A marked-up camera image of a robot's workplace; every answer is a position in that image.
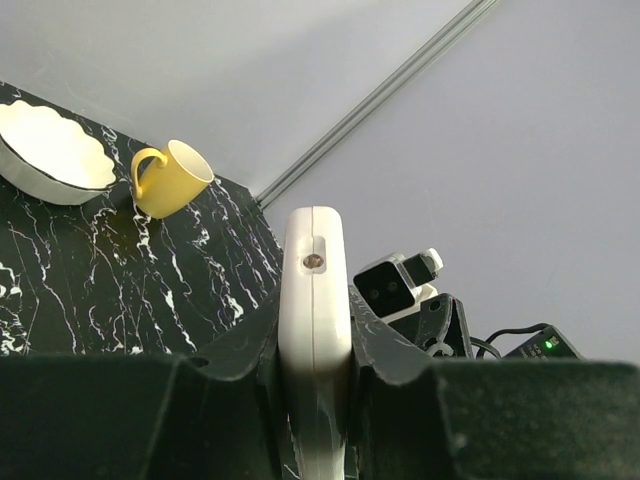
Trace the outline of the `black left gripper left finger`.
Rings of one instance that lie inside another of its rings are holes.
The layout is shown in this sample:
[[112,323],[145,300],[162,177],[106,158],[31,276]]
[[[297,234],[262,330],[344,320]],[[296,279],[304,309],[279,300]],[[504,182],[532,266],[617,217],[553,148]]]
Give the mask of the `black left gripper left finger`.
[[279,296],[193,354],[1,361],[5,479],[278,479]]

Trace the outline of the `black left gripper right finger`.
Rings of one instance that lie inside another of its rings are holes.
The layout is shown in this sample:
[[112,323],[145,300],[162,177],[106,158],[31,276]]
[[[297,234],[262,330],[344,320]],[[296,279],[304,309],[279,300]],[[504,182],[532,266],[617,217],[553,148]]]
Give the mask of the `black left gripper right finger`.
[[349,293],[362,479],[635,479],[639,370],[429,356]]

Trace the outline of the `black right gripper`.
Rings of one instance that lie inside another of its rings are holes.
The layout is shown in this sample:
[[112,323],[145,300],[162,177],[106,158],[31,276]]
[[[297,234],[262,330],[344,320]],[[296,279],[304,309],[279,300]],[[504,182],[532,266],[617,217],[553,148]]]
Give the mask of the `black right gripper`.
[[[473,349],[463,303],[443,293],[420,304],[420,310],[392,321],[389,326],[432,358],[471,359]],[[555,326],[548,325],[504,359],[583,360],[583,355]]]

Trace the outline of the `white remote control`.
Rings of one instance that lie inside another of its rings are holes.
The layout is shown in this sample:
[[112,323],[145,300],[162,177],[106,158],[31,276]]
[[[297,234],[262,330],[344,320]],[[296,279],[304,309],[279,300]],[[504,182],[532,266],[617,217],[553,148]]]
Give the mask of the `white remote control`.
[[299,475],[341,479],[352,338],[342,220],[331,207],[289,216],[278,348]]

